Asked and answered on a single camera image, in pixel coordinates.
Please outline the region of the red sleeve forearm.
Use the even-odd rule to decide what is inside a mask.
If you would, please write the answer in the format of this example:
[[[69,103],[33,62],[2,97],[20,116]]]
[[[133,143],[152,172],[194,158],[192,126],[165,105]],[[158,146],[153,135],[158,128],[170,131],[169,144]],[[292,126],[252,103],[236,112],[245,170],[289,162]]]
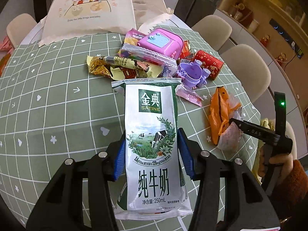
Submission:
[[[281,221],[281,230],[307,230],[307,174],[299,160],[269,197]]]

